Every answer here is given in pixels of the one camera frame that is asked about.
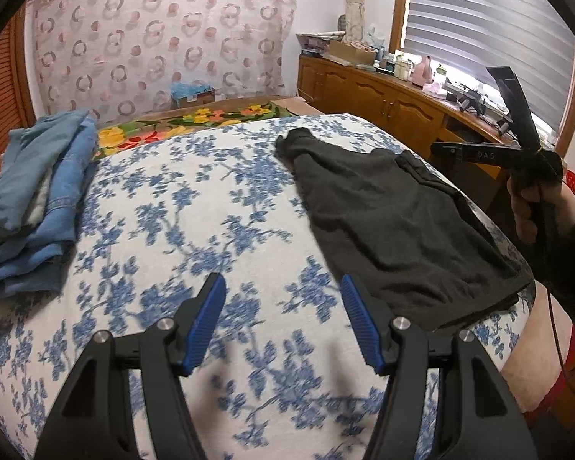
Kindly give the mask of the person's right hand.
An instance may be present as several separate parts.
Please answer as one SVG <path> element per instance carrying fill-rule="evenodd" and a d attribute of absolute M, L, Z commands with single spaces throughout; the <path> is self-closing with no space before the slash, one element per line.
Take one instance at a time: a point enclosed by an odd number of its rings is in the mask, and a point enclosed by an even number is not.
<path fill-rule="evenodd" d="M 575 194 L 564 183 L 527 187 L 512 174 L 508 181 L 517 236 L 533 245 L 548 230 L 566 236 L 575 227 Z"/>

